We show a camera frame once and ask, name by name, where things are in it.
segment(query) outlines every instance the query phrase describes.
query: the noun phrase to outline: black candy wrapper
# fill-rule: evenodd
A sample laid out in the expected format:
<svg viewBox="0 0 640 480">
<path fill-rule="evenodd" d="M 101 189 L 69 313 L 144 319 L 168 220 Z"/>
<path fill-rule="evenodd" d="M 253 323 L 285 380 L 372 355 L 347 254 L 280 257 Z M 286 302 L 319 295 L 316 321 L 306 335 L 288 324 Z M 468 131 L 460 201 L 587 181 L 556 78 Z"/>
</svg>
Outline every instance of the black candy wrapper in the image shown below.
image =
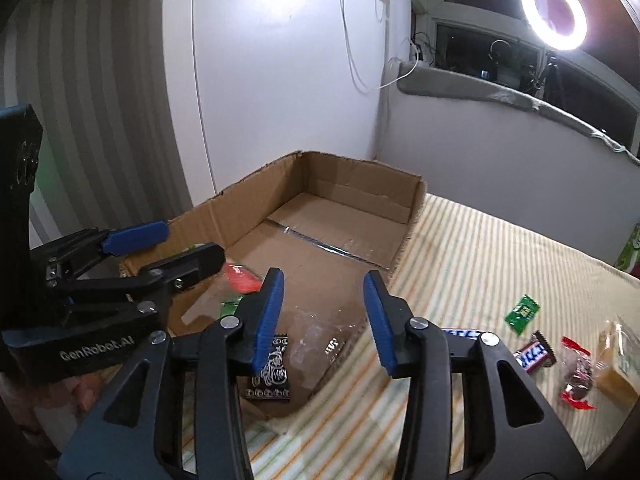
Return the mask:
<svg viewBox="0 0 640 480">
<path fill-rule="evenodd" d="M 284 352 L 289 345 L 287 334 L 273 336 L 267 364 L 260 375 L 249 378 L 244 398 L 251 400 L 289 400 L 289 377 L 284 367 Z"/>
</svg>

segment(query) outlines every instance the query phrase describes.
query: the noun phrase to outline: clear tape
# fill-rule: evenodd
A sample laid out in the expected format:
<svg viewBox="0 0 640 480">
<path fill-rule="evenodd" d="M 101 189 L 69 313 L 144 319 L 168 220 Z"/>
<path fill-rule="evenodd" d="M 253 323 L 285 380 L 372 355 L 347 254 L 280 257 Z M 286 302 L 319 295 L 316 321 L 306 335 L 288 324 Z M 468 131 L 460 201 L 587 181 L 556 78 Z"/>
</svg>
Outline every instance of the clear tape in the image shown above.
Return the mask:
<svg viewBox="0 0 640 480">
<path fill-rule="evenodd" d="M 267 224 L 269 224 L 269 225 L 272 225 L 274 227 L 282 229 L 282 232 L 284 234 L 294 235 L 297 238 L 300 238 L 301 240 L 304 240 L 305 242 L 313 244 L 316 247 L 320 247 L 321 249 L 327 251 L 328 253 L 338 254 L 338 256 L 344 256 L 345 258 L 350 258 L 351 260 L 355 260 L 355 261 L 360 262 L 362 264 L 367 264 L 369 266 L 375 267 L 376 269 L 384 270 L 386 272 L 389 272 L 389 270 L 390 270 L 388 267 L 383 267 L 383 266 L 381 266 L 379 264 L 375 264 L 374 262 L 370 262 L 369 260 L 367 260 L 365 258 L 361 258 L 360 256 L 356 256 L 356 254 L 352 254 L 349 251 L 345 251 L 344 249 L 332 246 L 330 244 L 325 244 L 324 242 L 321 242 L 320 240 L 316 240 L 315 238 L 313 238 L 311 236 L 302 234 L 302 233 L 296 231 L 295 229 L 292 229 L 291 227 L 287 227 L 286 225 L 282 225 L 281 223 L 276 222 L 275 220 L 271 220 L 270 218 L 267 218 L 265 220 L 265 222 L 267 222 Z"/>
</svg>

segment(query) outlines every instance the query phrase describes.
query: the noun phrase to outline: striped wallpaper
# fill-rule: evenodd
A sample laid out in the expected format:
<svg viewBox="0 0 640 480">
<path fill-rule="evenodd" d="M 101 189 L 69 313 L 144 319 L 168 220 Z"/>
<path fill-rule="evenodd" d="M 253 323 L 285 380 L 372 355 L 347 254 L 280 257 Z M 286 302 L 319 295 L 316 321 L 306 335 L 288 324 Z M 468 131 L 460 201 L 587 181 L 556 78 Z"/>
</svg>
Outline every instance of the striped wallpaper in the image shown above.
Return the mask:
<svg viewBox="0 0 640 480">
<path fill-rule="evenodd" d="M 168 107 L 160 0 L 38 0 L 0 32 L 0 107 L 44 127 L 32 244 L 191 208 Z"/>
</svg>

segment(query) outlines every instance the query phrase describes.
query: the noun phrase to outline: red candy wrapper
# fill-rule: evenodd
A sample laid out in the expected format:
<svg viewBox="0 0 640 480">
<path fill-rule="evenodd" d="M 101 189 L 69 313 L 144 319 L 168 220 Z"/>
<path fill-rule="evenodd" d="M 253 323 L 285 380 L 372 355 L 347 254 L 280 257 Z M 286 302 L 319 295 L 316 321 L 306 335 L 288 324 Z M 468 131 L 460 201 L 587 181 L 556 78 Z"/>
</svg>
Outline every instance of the red candy wrapper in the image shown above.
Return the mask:
<svg viewBox="0 0 640 480">
<path fill-rule="evenodd" d="M 591 353 L 577 342 L 563 337 L 561 340 L 562 392 L 560 398 L 576 410 L 595 410 L 584 397 L 593 386 Z"/>
<path fill-rule="evenodd" d="M 223 269 L 231 286 L 241 294 L 260 290 L 262 280 L 242 265 L 233 265 L 227 262 Z"/>
</svg>

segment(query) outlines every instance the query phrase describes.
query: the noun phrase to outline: plastic bag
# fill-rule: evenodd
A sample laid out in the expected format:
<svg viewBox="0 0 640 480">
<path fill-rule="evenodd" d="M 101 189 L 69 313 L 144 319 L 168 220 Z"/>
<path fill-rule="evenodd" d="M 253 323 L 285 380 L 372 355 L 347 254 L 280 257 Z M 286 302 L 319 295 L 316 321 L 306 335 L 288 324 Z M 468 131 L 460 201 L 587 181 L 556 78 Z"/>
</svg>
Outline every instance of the plastic bag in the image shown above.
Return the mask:
<svg viewBox="0 0 640 480">
<path fill-rule="evenodd" d="M 595 383 L 609 399 L 631 408 L 640 394 L 640 340 L 619 317 L 608 320 L 598 338 Z"/>
<path fill-rule="evenodd" d="M 302 309 L 295 311 L 293 320 L 302 334 L 290 343 L 289 364 L 298 371 L 300 385 L 312 390 L 336 361 L 356 326 L 342 326 Z"/>
<path fill-rule="evenodd" d="M 560 398 L 576 410 L 595 410 L 584 397 L 593 386 L 593 365 L 591 353 L 577 342 L 563 337 L 561 339 L 562 391 Z"/>
</svg>

